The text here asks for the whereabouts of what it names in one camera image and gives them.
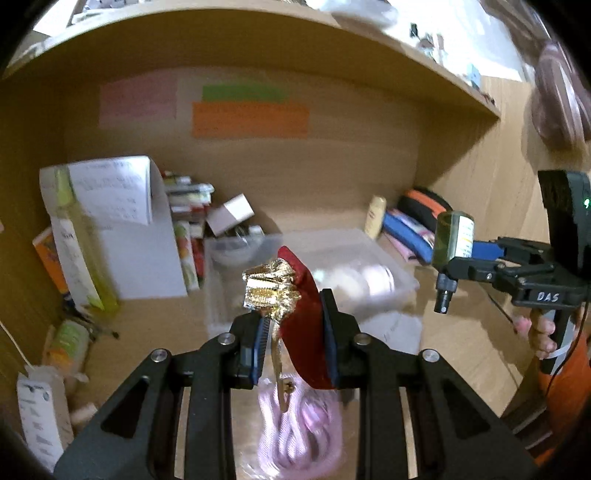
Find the wooden shelf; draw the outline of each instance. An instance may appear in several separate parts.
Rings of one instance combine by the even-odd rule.
[[[169,0],[73,25],[10,65],[5,78],[66,89],[181,66],[318,74],[499,117],[476,90],[367,25],[275,0]]]

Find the yellow bottle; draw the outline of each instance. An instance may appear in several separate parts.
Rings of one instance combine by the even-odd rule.
[[[119,309],[117,296],[105,273],[99,248],[89,233],[89,219],[74,195],[67,166],[56,168],[56,190],[61,235],[86,291],[88,304],[106,313],[115,313]]]

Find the white cable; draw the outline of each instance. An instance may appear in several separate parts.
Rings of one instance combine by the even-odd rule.
[[[27,357],[25,356],[25,354],[22,352],[21,348],[18,346],[17,341],[14,339],[14,337],[10,334],[10,332],[8,331],[8,329],[4,326],[4,324],[2,323],[2,321],[0,320],[0,326],[2,327],[2,330],[4,330],[4,332],[8,335],[8,338],[10,338],[11,342],[14,344],[14,346],[16,347],[16,349],[18,350],[18,353],[21,354],[22,359],[25,361],[25,363],[33,368],[33,365],[31,364],[31,362],[29,360],[27,360]]]

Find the gold tassel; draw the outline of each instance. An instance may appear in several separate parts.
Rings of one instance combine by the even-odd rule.
[[[292,314],[301,298],[293,284],[295,271],[282,258],[271,263],[245,270],[242,279],[246,282],[244,306],[257,310],[263,317],[271,319],[271,360],[277,380],[279,407],[283,413],[289,406],[292,388],[281,378],[281,348],[283,341],[279,333],[281,321]]]

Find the wooden wall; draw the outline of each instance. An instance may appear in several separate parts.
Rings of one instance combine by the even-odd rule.
[[[33,363],[39,363],[60,295],[33,248],[49,225],[39,168],[64,160],[61,100],[39,86],[0,89],[0,320]],[[16,378],[24,362],[0,331],[0,410],[20,427]]]
[[[476,238],[516,236],[548,241],[537,171],[589,171],[588,156],[552,152],[531,120],[529,83],[483,78],[501,110],[497,123],[447,108],[428,111],[417,184],[431,187],[476,220]]]
[[[245,193],[268,232],[363,227],[372,195],[394,200],[412,185],[422,110],[416,102],[325,77],[269,70],[176,69],[176,119],[99,128],[99,86],[67,95],[69,161],[147,154],[161,169]],[[265,82],[310,110],[306,139],[198,139],[191,103],[211,83]]]

